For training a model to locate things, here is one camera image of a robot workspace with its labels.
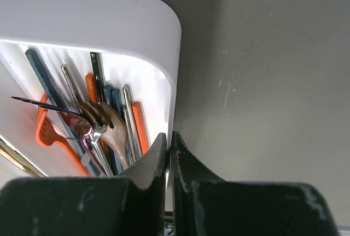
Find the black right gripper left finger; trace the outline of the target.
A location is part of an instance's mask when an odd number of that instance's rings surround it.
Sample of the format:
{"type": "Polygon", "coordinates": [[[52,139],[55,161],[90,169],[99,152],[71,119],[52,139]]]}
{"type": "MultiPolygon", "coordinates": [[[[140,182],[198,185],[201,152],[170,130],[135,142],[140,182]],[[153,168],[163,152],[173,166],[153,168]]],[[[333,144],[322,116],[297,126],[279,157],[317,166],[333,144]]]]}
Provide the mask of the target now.
{"type": "Polygon", "coordinates": [[[1,189],[1,235],[163,235],[164,133],[114,177],[18,178],[1,189]]]}

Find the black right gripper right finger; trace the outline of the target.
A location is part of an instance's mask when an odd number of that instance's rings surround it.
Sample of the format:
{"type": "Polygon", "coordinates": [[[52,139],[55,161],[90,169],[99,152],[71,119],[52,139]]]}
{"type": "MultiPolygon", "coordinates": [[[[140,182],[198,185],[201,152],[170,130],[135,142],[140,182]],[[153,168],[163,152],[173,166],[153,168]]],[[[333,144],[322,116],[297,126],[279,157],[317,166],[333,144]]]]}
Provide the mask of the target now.
{"type": "Polygon", "coordinates": [[[175,235],[338,235],[320,192],[299,182],[225,181],[172,134],[175,235]]]}

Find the purple plastic fork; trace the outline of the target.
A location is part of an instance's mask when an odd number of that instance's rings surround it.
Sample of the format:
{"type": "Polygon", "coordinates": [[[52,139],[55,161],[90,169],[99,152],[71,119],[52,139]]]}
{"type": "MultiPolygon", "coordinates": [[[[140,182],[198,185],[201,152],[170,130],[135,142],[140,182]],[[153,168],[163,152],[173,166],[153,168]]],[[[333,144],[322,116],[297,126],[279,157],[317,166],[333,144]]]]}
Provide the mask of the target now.
{"type": "Polygon", "coordinates": [[[75,113],[75,112],[72,112],[69,110],[65,110],[63,108],[60,108],[60,107],[57,107],[54,105],[49,105],[47,103],[27,99],[24,97],[12,96],[11,98],[15,99],[15,100],[20,100],[22,102],[38,105],[39,107],[46,108],[48,110],[53,110],[53,111],[57,112],[60,115],[60,117],[63,119],[64,123],[79,138],[84,152],[89,156],[92,163],[100,171],[100,177],[106,176],[106,173],[103,170],[103,167],[101,167],[101,164],[98,162],[98,160],[95,158],[94,154],[91,152],[90,147],[89,147],[89,143],[87,141],[87,139],[93,133],[93,127],[89,123],[88,120],[86,120],[84,117],[80,116],[80,114],[78,114],[78,113],[75,113]]]}

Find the white cutlery tray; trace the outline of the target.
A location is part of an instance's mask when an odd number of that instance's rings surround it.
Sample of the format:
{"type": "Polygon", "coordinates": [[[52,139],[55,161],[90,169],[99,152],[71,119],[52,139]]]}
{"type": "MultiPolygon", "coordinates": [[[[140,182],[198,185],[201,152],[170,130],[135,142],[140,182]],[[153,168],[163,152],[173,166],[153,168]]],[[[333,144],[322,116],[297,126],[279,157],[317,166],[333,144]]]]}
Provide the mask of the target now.
{"type": "Polygon", "coordinates": [[[161,0],[1,0],[1,138],[49,176],[78,175],[58,146],[34,138],[44,89],[25,52],[34,50],[61,101],[75,109],[61,65],[66,64],[83,96],[100,56],[102,77],[130,87],[142,104],[149,142],[173,128],[181,26],[161,0]]]}

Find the silver chopstick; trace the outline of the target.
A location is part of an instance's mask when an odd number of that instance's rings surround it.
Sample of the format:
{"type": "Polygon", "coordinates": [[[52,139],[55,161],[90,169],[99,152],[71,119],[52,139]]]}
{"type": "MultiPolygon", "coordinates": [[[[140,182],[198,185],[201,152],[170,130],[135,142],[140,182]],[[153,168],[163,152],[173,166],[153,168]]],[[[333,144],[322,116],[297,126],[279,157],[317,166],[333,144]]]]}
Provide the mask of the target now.
{"type": "Polygon", "coordinates": [[[131,147],[133,151],[133,157],[134,157],[134,161],[137,161],[141,157],[141,146],[138,139],[135,117],[133,115],[131,91],[128,85],[124,85],[122,88],[122,91],[123,91],[124,100],[125,100],[127,119],[130,127],[131,147]]]}

